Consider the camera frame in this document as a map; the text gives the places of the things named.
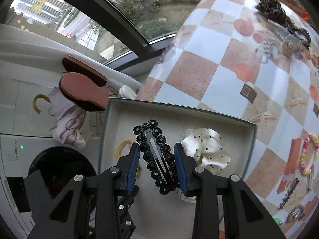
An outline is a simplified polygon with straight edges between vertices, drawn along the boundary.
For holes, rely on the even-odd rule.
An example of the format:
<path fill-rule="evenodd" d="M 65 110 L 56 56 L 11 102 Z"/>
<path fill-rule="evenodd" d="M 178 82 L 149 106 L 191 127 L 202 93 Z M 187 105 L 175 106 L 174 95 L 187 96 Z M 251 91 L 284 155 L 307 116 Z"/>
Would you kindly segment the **pink sole slipper rear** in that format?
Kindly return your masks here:
<path fill-rule="evenodd" d="M 64 66 L 67 73 L 75 72 L 90 78 L 97 86 L 103 87 L 107 83 L 107 77 L 99 73 L 97 70 L 92 68 L 90 65 L 80 61 L 79 59 L 70 55 L 62 59 L 62 65 Z"/>

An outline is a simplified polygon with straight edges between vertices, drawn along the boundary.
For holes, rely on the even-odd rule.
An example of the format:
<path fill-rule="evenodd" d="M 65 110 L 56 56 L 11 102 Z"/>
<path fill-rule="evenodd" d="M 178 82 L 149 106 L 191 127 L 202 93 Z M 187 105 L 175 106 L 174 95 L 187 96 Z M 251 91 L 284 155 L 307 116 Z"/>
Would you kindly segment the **brown oval barrette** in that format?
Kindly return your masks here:
<path fill-rule="evenodd" d="M 304 207 L 303 205 L 297 205 L 294 209 L 289 213 L 286 222 L 295 222 L 300 221 L 304 217 Z"/>

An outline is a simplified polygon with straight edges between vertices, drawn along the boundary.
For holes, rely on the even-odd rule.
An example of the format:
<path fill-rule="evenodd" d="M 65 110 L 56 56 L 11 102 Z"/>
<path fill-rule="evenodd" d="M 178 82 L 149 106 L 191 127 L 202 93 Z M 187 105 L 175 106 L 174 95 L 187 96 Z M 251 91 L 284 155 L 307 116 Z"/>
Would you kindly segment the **black flower hair clip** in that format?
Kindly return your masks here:
<path fill-rule="evenodd" d="M 133 132 L 140 145 L 142 158 L 147 163 L 147 169 L 159 193 L 166 195 L 178 189 L 175 158 L 158 122 L 151 119 L 142 125 L 135 126 Z"/>

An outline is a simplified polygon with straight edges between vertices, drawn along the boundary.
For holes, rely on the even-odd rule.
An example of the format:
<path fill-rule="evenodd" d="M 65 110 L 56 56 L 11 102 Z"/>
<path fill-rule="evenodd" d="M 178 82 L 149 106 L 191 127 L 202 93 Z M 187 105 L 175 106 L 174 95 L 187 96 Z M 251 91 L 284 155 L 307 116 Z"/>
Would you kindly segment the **white polka dot scrunchie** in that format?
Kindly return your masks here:
<path fill-rule="evenodd" d="M 214 175 L 230 164 L 229 152 L 222 146 L 222 137 L 211 128 L 186 129 L 181 140 L 185 155 L 195 159 L 196 164 Z"/>

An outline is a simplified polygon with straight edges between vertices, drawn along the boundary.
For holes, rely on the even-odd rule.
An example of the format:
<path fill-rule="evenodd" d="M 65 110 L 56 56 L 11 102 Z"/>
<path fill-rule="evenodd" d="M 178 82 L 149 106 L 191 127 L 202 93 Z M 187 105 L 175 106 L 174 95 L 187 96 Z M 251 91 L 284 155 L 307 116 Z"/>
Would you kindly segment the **pink white cloth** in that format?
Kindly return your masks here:
<path fill-rule="evenodd" d="M 59 87 L 49 93 L 52 113 L 57 121 L 50 130 L 52 137 L 60 144 L 69 144 L 83 149 L 86 142 L 80 134 L 81 124 L 85 118 L 85 110 L 67 99 Z"/>

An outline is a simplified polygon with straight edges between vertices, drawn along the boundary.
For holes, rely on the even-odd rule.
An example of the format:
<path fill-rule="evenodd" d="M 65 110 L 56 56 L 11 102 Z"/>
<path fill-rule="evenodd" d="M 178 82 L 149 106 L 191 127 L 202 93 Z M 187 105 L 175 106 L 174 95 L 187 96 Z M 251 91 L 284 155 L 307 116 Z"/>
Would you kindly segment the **checkered tablecloth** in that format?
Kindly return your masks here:
<path fill-rule="evenodd" d="M 213 110 L 253 122 L 256 141 L 246 183 L 287 238 L 304 231 L 318 206 L 318 34 L 290 7 L 283 10 L 311 37 L 307 53 L 273 59 L 259 49 L 259 0 L 202 0 L 147 77 L 138 98 Z M 277 207 L 294 178 L 288 203 Z M 300 221 L 286 222 L 303 205 Z"/>

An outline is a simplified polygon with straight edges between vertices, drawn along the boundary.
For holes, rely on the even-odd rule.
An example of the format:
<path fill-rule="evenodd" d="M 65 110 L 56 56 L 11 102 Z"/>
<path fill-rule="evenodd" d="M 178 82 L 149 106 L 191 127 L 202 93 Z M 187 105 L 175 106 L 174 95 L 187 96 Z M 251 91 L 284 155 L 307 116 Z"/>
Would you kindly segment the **yellow plastic hook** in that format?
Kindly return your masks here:
<path fill-rule="evenodd" d="M 41 114 L 41 106 L 44 105 L 44 102 L 51 103 L 50 98 L 45 94 L 38 94 L 32 100 L 33 109 L 37 114 Z"/>

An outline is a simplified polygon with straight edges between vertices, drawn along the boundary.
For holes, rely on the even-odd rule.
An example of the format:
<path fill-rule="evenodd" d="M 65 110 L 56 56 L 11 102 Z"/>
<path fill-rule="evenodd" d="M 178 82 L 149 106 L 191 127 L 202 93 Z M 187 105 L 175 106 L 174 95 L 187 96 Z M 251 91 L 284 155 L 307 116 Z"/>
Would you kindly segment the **rhinestone letter hair clip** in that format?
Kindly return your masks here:
<path fill-rule="evenodd" d="M 285 195 L 285 197 L 282 199 L 282 202 L 279 204 L 279 206 L 277 207 L 278 210 L 282 210 L 286 204 L 288 203 L 291 195 L 293 194 L 296 186 L 299 184 L 300 179 L 299 178 L 294 178 L 293 182 L 291 184 L 291 186 L 289 187 L 289 189 L 287 190 L 287 193 Z"/>

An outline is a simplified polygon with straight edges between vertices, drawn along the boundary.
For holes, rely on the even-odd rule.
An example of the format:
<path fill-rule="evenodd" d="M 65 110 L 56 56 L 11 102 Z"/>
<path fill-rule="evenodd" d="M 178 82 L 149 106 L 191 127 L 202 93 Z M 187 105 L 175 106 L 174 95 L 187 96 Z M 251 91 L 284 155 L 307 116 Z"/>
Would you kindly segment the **clear large hair claw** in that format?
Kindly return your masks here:
<path fill-rule="evenodd" d="M 306 38 L 302 37 L 302 34 L 291 33 L 287 28 L 264 17 L 259 17 L 258 23 L 265 34 L 259 45 L 265 56 L 277 59 L 279 55 L 290 58 L 295 54 L 307 53 Z"/>

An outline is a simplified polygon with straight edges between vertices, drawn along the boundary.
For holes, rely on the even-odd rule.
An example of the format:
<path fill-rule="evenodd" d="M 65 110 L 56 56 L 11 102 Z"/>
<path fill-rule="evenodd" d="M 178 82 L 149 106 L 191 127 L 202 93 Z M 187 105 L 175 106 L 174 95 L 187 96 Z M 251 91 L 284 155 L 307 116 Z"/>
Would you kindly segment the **white washing machine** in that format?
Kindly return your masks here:
<path fill-rule="evenodd" d="M 50 103 L 45 101 L 37 114 L 32 100 L 47 96 L 59 80 L 1 77 L 1 217 L 16 238 L 27 238 L 35 225 L 23 184 L 29 168 L 40 153 L 61 146 L 50 133 L 56 125 Z"/>

